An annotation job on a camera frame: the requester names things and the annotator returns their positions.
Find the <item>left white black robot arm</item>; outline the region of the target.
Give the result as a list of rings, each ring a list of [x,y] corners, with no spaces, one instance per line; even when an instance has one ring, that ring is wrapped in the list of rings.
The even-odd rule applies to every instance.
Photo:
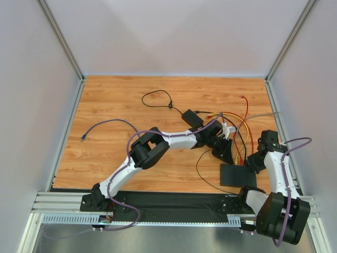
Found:
[[[197,149],[208,146],[215,151],[218,158],[230,156],[231,142],[223,135],[225,123],[214,119],[200,129],[184,132],[163,132],[158,128],[140,131],[137,140],[128,140],[127,157],[112,175],[95,184],[91,189],[93,203],[99,210],[106,208],[107,200],[114,197],[130,178],[142,170],[155,166],[169,150]]]

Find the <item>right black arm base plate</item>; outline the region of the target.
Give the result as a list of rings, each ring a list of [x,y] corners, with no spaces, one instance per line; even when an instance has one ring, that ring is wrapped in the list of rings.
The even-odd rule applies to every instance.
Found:
[[[254,211],[238,195],[221,194],[218,211],[224,214],[250,214]]]

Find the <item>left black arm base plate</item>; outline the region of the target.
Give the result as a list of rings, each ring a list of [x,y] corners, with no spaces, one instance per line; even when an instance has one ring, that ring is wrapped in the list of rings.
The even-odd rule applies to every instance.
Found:
[[[82,196],[80,211],[82,212],[129,212],[130,208],[117,205],[111,199],[103,199],[103,203],[96,205],[91,194]]]

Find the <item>black network switch box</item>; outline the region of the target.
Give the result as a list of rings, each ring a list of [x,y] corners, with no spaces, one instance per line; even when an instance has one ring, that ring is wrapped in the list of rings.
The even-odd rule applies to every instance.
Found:
[[[257,187],[256,174],[246,166],[221,164],[220,185],[237,188]]]

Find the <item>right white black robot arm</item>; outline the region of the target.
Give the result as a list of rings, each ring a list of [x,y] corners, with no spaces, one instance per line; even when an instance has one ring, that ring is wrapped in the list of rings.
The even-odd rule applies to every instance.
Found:
[[[299,243],[311,212],[310,204],[301,199],[292,181],[289,167],[290,149],[279,142],[278,133],[262,131],[257,151],[245,165],[259,173],[268,171],[271,192],[266,194],[256,187],[244,187],[240,197],[256,215],[256,232],[269,237],[279,247],[282,242]]]

